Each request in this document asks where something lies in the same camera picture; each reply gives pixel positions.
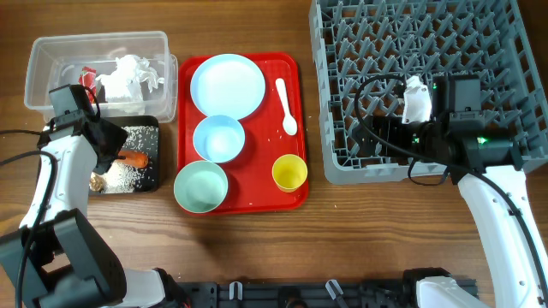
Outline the red snack wrapper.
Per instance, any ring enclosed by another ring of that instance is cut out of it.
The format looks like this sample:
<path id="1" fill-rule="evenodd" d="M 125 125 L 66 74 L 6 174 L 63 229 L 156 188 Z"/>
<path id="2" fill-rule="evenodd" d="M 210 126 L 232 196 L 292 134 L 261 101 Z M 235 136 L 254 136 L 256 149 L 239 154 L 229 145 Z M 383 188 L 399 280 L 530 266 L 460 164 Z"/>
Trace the red snack wrapper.
<path id="1" fill-rule="evenodd" d="M 78 78 L 78 83 L 85 87 L 86 94 L 90 100 L 91 103 L 95 103 L 95 96 L 96 96 L 96 70 L 94 68 L 89 68 L 88 66 L 84 66 L 80 72 L 80 76 Z"/>

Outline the white tissue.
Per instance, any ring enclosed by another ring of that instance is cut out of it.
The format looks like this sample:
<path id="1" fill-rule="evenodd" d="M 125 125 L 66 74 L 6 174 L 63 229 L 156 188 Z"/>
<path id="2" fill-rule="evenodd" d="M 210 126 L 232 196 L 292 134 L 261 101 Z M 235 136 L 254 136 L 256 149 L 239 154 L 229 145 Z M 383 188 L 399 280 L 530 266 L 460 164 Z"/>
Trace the white tissue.
<path id="1" fill-rule="evenodd" d="M 111 74 L 100 74 L 95 80 L 104 88 L 108 103 L 143 102 L 142 83 L 150 93 L 164 83 L 150 62 L 136 55 L 116 58 L 116 69 Z"/>

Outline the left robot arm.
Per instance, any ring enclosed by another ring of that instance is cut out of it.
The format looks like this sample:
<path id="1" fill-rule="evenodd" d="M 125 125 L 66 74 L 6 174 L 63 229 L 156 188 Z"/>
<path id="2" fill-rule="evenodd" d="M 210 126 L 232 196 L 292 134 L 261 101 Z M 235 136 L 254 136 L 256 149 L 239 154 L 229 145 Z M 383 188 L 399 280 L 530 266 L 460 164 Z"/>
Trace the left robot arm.
<path id="1" fill-rule="evenodd" d="M 86 218 L 89 182 L 120 159 L 127 132 L 105 120 L 92 90 L 49 92 L 54 117 L 38 133 L 33 201 L 17 231 L 1 238 L 1 265 L 17 307 L 189 307 L 165 270 L 126 269 Z"/>

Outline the mint green bowl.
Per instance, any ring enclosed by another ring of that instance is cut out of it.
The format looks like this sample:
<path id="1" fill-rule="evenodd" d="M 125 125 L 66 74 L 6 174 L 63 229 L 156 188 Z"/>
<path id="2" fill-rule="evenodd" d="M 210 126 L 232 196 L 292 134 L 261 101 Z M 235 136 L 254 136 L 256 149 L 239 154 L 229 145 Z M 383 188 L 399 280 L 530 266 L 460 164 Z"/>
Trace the mint green bowl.
<path id="1" fill-rule="evenodd" d="M 177 174 L 173 191 L 176 202 L 190 213 L 215 210 L 226 198 L 228 177 L 223 169 L 209 161 L 195 161 Z"/>

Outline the yellow plastic cup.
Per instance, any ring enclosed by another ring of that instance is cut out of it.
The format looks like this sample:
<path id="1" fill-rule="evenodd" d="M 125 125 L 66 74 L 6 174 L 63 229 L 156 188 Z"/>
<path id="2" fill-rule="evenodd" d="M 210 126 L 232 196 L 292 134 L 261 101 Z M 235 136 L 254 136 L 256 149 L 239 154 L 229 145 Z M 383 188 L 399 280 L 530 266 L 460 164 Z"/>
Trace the yellow plastic cup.
<path id="1" fill-rule="evenodd" d="M 272 165 L 272 178 L 277 187 L 286 193 L 292 193 L 307 180 L 306 162 L 294 154 L 280 156 Z"/>

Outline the large light blue plate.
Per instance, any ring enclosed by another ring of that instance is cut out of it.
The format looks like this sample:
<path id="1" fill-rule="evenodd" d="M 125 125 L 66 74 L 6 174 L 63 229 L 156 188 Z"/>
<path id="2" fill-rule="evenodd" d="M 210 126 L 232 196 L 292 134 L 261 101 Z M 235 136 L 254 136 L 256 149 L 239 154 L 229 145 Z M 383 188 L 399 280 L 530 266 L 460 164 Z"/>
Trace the large light blue plate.
<path id="1" fill-rule="evenodd" d="M 263 102 L 265 76 L 249 58 L 221 54 L 202 62 L 190 82 L 191 99 L 205 116 L 229 116 L 241 120 Z"/>

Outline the white rice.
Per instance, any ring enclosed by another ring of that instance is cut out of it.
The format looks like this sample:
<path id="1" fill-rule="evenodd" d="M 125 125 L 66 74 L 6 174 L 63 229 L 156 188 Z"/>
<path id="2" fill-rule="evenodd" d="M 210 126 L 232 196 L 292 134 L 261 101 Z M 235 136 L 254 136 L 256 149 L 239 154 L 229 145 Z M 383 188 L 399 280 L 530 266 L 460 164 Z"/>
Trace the white rice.
<path id="1" fill-rule="evenodd" d="M 158 188 L 158 146 L 159 128 L 157 126 L 125 126 L 128 138 L 123 150 L 140 151 L 148 156 L 148 165 L 137 169 L 125 163 L 115 161 L 109 171 L 103 175 L 105 181 L 103 194 L 146 193 Z"/>

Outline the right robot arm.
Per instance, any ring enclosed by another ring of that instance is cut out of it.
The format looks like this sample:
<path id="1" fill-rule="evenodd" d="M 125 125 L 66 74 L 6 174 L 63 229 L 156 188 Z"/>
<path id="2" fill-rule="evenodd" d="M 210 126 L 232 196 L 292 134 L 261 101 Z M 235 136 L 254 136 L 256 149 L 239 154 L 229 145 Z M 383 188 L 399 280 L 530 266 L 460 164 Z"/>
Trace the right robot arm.
<path id="1" fill-rule="evenodd" d="M 504 128 L 488 126 L 476 75 L 442 76 L 426 86 L 420 78 L 398 81 L 402 119 L 358 115 L 367 139 L 389 156 L 445 167 L 479 232 L 498 307 L 547 305 L 547 252 L 527 196 L 517 142 Z"/>

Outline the orange carrot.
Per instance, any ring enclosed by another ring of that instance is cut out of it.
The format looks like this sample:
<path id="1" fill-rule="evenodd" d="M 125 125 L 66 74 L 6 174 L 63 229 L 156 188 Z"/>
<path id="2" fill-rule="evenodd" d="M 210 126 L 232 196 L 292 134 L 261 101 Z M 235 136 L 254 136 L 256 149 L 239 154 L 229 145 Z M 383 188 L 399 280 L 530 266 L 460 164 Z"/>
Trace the orange carrot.
<path id="1" fill-rule="evenodd" d="M 117 161 L 137 169 L 143 169 L 148 165 L 148 156 L 140 151 L 122 150 L 118 153 Z"/>

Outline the brown food scrap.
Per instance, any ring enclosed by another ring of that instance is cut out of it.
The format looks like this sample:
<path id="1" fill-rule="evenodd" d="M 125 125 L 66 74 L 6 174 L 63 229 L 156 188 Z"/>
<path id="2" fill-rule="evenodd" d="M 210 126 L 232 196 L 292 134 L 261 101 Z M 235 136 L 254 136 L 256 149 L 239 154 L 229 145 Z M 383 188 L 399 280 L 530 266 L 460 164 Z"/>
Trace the brown food scrap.
<path id="1" fill-rule="evenodd" d="M 104 190 L 105 181 L 102 176 L 92 173 L 89 188 L 92 192 L 101 193 Z"/>

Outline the light blue bowl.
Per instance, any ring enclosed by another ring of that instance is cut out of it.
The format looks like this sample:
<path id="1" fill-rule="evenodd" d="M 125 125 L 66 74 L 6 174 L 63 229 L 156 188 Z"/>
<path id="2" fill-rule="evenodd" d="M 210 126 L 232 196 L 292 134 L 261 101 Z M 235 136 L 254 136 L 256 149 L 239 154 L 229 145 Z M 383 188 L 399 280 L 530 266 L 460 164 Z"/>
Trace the light blue bowl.
<path id="1" fill-rule="evenodd" d="M 208 116 L 194 129 L 195 151 L 205 160 L 213 163 L 227 163 L 234 160 L 246 142 L 243 126 L 226 115 Z"/>

